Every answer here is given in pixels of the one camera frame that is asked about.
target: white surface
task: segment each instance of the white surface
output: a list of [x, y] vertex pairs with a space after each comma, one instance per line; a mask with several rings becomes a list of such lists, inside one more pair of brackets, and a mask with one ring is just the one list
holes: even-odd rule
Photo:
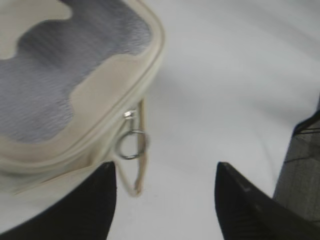
[[272, 195], [294, 126], [320, 92], [315, 0], [146, 0], [167, 32], [148, 97], [141, 198], [118, 190], [109, 240], [222, 240], [219, 161]]

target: cream leather bag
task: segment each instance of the cream leather bag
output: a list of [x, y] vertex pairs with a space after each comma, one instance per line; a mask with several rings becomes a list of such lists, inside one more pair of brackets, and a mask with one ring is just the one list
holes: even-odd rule
[[[140, 0], [0, 3], [0, 198], [35, 209], [0, 232], [56, 203], [104, 162], [137, 159], [132, 188], [119, 172], [131, 195], [141, 193], [143, 96], [163, 46], [160, 22]], [[132, 156], [122, 150], [128, 136], [139, 139]], [[6, 205], [0, 209], [5, 216]]]

